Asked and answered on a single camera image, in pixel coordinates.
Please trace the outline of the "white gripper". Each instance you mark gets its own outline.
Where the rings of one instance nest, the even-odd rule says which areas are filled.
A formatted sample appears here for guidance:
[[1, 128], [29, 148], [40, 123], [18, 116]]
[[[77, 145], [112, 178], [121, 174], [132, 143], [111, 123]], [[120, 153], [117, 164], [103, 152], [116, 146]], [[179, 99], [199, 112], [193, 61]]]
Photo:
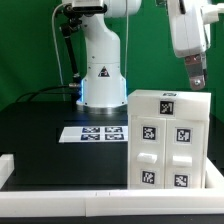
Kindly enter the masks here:
[[194, 91], [205, 87], [206, 54], [210, 47], [210, 26], [205, 25], [201, 9], [211, 0], [167, 0], [167, 10], [174, 53], [184, 58], [190, 87]]

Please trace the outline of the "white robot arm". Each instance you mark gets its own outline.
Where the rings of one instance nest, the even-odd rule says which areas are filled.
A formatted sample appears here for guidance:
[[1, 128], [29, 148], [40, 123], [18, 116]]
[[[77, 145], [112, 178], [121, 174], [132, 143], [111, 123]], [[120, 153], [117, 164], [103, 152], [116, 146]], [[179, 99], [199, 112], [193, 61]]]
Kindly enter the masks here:
[[[94, 113], [111, 113], [127, 105], [126, 79], [120, 71], [120, 39], [107, 28], [107, 18], [136, 14], [142, 0], [61, 0], [68, 22], [61, 29], [78, 85], [77, 104]], [[224, 3], [211, 0], [157, 0], [168, 12], [172, 45], [185, 60], [190, 88], [201, 90], [207, 78], [206, 50], [210, 47], [210, 25], [224, 14]], [[70, 36], [84, 32], [87, 73], [81, 77]]]

